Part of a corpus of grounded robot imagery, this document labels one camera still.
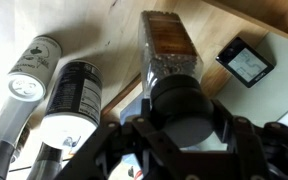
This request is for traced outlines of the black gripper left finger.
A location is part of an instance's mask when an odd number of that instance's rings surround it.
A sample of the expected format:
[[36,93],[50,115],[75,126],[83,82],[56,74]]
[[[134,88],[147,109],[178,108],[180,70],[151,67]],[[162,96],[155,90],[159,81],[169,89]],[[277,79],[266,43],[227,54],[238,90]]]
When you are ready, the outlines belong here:
[[184,178],[176,163],[181,154],[176,145],[148,120],[135,117],[124,125],[100,125],[54,180],[107,180],[127,154],[138,158],[145,180]]

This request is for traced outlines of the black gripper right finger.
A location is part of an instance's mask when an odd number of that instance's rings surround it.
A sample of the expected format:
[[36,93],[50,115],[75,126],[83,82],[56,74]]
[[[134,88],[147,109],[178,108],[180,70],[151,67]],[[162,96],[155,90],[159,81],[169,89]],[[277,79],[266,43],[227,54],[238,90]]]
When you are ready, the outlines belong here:
[[212,100],[215,133],[237,156],[241,180],[288,180],[288,126],[278,122],[253,124]]

